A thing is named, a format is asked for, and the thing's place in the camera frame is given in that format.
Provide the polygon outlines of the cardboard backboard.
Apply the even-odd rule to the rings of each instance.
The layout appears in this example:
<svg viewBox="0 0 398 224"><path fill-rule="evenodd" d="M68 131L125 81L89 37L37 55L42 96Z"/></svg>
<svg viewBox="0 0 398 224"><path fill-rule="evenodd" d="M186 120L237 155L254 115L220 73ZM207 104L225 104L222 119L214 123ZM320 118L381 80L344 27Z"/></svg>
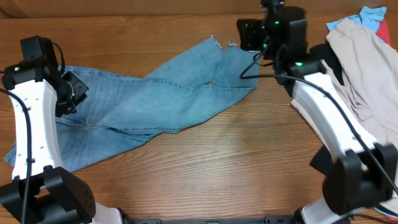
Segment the cardboard backboard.
<svg viewBox="0 0 398 224"><path fill-rule="evenodd" d="M286 0L307 12L397 10L397 0ZM260 14L260 0L1 0L1 18Z"/></svg>

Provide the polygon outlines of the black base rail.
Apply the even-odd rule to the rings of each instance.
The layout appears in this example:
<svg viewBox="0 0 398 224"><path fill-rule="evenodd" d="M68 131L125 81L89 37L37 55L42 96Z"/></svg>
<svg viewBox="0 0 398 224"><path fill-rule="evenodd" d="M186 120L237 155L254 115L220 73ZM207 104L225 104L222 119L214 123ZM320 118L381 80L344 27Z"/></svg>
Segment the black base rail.
<svg viewBox="0 0 398 224"><path fill-rule="evenodd" d="M298 222L293 215L268 215L264 218L230 218L219 220L161 220L161 219L129 219L128 224L294 224Z"/></svg>

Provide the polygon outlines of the black garment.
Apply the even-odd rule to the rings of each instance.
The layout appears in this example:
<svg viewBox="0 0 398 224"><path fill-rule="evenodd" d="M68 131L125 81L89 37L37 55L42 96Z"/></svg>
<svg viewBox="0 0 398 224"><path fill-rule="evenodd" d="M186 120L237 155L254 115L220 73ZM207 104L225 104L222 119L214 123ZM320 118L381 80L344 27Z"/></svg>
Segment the black garment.
<svg viewBox="0 0 398 224"><path fill-rule="evenodd" d="M313 46L310 48L310 54L318 60L324 60L326 64L333 70L333 73L335 74L339 84L344 85L342 75L343 69L338 57L335 55L328 42ZM333 162L331 159L331 154L325 144L314 155L310 165L324 175L327 175L331 171Z"/></svg>

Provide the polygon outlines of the red garment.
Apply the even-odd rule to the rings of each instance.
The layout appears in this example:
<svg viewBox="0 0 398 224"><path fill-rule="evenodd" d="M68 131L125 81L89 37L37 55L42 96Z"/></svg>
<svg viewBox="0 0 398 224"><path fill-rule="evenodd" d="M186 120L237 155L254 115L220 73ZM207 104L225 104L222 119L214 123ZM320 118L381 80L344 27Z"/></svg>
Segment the red garment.
<svg viewBox="0 0 398 224"><path fill-rule="evenodd" d="M389 33L388 24L385 19L380 22L376 35L386 44L391 45L391 37Z"/></svg>

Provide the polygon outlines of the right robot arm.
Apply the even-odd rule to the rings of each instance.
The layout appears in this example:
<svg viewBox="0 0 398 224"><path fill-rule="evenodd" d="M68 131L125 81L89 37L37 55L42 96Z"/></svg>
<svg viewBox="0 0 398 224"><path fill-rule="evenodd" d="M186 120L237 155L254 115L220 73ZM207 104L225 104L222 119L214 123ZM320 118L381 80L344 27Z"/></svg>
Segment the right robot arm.
<svg viewBox="0 0 398 224"><path fill-rule="evenodd" d="M325 141L331 169L322 196L293 215L267 216L266 223L349 223L362 210L391 200L397 149L381 145L349 112L323 64L307 53L304 9L262 1L263 20L240 19L244 50L266 59L274 78L307 112Z"/></svg>

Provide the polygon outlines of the beige garment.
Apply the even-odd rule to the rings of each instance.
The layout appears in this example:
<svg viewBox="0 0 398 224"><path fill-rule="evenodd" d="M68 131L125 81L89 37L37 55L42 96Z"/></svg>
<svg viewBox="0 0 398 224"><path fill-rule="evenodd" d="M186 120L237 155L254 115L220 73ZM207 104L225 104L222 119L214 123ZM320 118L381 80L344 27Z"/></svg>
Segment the beige garment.
<svg viewBox="0 0 398 224"><path fill-rule="evenodd" d="M333 85L358 123L379 143L397 144L397 51L370 29L345 19L326 36L343 83L324 60Z"/></svg>

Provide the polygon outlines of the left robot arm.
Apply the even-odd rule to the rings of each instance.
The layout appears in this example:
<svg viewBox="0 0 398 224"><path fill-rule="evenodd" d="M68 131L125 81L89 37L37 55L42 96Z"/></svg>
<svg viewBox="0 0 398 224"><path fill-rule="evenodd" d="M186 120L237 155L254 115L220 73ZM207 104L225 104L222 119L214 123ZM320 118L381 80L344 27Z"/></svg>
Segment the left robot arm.
<svg viewBox="0 0 398 224"><path fill-rule="evenodd" d="M1 92L14 108L16 159L1 205L20 223L129 223L121 209L97 203L89 185L64 167L55 119L76 113L88 87L65 70L58 47L45 37L22 39L22 61L2 71Z"/></svg>

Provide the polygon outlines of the light blue shirt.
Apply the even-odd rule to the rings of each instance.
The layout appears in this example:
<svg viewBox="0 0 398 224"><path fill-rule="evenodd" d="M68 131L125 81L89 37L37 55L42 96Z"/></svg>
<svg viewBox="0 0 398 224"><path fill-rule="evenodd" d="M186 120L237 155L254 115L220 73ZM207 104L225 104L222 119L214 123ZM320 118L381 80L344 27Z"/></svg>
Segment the light blue shirt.
<svg viewBox="0 0 398 224"><path fill-rule="evenodd" d="M326 23L326 27L329 31L332 31L336 28L336 26L341 23L345 19L350 19L357 24L361 24L366 28L372 30L374 33L379 28L380 22L385 19L385 14L387 12L387 7L379 7L379 8L369 8L364 6L359 14L347 16L340 20Z"/></svg>

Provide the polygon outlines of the light blue denim jeans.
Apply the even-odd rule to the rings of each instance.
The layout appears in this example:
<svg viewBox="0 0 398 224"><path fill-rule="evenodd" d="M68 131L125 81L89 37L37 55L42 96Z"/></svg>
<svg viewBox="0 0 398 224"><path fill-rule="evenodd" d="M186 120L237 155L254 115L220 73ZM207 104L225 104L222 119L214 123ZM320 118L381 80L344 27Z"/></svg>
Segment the light blue denim jeans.
<svg viewBox="0 0 398 224"><path fill-rule="evenodd" d="M257 87L254 53L206 39L144 78L66 66L88 86L74 114L55 119L66 170L142 146L161 133L203 123ZM14 167L16 142L5 160Z"/></svg>

